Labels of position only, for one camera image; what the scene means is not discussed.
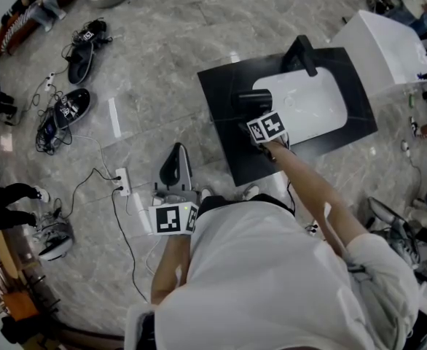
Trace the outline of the person's right white shoe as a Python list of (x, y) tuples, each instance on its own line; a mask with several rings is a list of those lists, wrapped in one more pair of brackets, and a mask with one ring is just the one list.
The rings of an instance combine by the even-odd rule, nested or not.
[(243, 191), (242, 199), (244, 201), (249, 201), (259, 194), (260, 194), (259, 187), (256, 184), (251, 184)]

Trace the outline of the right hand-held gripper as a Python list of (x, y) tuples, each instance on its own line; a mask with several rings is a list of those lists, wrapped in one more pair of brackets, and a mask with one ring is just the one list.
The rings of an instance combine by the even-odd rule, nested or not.
[(272, 163), (275, 163), (276, 159), (265, 146), (266, 143), (275, 141), (287, 149), (290, 148), (289, 134), (277, 111), (271, 111), (259, 118), (248, 121), (246, 128), (252, 146)]

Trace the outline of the black countertop with white sink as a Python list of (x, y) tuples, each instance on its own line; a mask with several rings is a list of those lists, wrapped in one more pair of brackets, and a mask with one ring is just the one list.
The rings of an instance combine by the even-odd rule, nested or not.
[(377, 123), (345, 49), (315, 51), (317, 75), (301, 64), (281, 72), (282, 54), (252, 58), (198, 73), (235, 186), (254, 182), (277, 168), (238, 126), (232, 95), (267, 89), (289, 134), (292, 152), (313, 159), (377, 131)]

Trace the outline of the person's right forearm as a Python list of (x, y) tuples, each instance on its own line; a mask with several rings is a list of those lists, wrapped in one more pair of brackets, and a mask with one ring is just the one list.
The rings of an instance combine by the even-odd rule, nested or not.
[(343, 256), (345, 247), (367, 232), (364, 226), (333, 186), (293, 152), (277, 141), (267, 142), (265, 147), (287, 176), (302, 205), (318, 223), (335, 254)]

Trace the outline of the black faucet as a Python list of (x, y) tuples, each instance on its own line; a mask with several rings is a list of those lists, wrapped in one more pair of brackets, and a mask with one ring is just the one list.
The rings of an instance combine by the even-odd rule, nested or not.
[(318, 74), (314, 61), (314, 48), (305, 35), (298, 35), (282, 57), (281, 71), (294, 71), (299, 64), (309, 77), (315, 77)]

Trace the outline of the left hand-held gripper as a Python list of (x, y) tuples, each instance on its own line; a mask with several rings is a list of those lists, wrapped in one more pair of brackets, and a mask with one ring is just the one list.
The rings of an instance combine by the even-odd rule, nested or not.
[(176, 142), (168, 151), (159, 171), (166, 189), (154, 185), (149, 218), (158, 236), (190, 236), (199, 212), (198, 192), (192, 190), (192, 169), (187, 148)]

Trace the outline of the person's white shirt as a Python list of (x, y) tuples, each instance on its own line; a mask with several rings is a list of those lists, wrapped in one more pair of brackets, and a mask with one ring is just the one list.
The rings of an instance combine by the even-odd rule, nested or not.
[(401, 350), (418, 316), (414, 273), (385, 239), (335, 254), (272, 203), (203, 213), (190, 255), (185, 284), (130, 307), (125, 350), (148, 316), (156, 350)]

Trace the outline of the white box cabinet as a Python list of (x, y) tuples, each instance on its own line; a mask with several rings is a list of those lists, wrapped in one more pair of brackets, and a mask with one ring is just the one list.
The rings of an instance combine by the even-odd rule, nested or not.
[(359, 10), (331, 39), (350, 57), (368, 97), (414, 85), (427, 73), (427, 52), (415, 31)]

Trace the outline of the person's left forearm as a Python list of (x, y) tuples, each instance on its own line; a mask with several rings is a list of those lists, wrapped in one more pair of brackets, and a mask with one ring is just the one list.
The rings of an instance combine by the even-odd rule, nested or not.
[(151, 304), (159, 305), (177, 287), (186, 284), (191, 261), (191, 236), (169, 236), (152, 279)]

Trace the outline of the orange sofa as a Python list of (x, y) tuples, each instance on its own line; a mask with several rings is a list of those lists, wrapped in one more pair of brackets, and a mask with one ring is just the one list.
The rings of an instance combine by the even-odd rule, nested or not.
[[(65, 7), (70, 4), (73, 0), (58, 0), (60, 7)], [(28, 22), (12, 37), (9, 42), (8, 48), (6, 52), (1, 51), (1, 42), (4, 38), (4, 35), (8, 29), (8, 26), (13, 23), (13, 21), (20, 15), (19, 11), (16, 11), (14, 14), (6, 13), (6, 15), (1, 19), (0, 26), (0, 53), (11, 54), (13, 50), (15, 50), (22, 42), (26, 40), (26, 38), (39, 27), (39, 24), (32, 19), (28, 19)]]

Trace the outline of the spare hand-held gripper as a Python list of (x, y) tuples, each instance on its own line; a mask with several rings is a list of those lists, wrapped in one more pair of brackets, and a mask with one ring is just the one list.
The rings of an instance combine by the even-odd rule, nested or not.
[(37, 221), (33, 239), (41, 247), (40, 260), (49, 262), (66, 256), (74, 244), (74, 237), (61, 208), (46, 213)]
[(80, 31), (73, 33), (70, 50), (64, 56), (68, 63), (68, 81), (72, 85), (84, 82), (91, 70), (95, 52), (112, 41), (102, 17), (85, 23)]
[(409, 223), (376, 198), (369, 197), (367, 202), (372, 215), (367, 220), (366, 229), (383, 237), (408, 266), (416, 270), (420, 264), (420, 254)]
[(90, 110), (90, 93), (78, 88), (62, 96), (53, 107), (53, 117), (58, 129), (64, 130), (81, 120)]

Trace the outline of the person's black trousers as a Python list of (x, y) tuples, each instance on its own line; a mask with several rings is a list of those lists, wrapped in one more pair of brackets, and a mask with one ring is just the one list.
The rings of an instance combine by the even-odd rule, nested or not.
[(284, 203), (273, 198), (270, 195), (260, 193), (258, 195), (255, 195), (251, 200), (241, 200), (241, 201), (230, 201), (230, 200), (225, 199), (221, 195), (208, 196), (207, 198), (205, 198), (204, 200), (201, 201), (200, 207), (199, 207), (198, 212), (197, 212), (197, 218), (199, 218), (202, 214), (206, 213), (207, 211), (211, 211), (214, 209), (221, 208), (223, 206), (229, 206), (229, 205), (236, 204), (236, 203), (251, 202), (251, 201), (271, 203), (273, 205), (281, 207), (282, 209), (287, 210), (293, 216), (295, 215), (294, 209), (289, 208)]

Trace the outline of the dark grey hair dryer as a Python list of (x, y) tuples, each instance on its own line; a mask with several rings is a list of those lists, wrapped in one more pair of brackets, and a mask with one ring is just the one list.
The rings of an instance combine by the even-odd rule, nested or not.
[(244, 90), (232, 94), (231, 105), (237, 119), (249, 121), (272, 111), (273, 97), (269, 90)]

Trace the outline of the striped blanket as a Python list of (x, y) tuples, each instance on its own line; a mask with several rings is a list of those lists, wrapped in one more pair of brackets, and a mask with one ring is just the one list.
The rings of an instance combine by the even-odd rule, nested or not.
[(1, 42), (1, 51), (3, 53), (7, 51), (9, 42), (11, 41), (12, 37), (28, 22), (30, 13), (31, 7), (28, 7), (25, 12), (18, 15), (18, 17), (13, 21), (13, 23), (8, 26), (8, 29)]

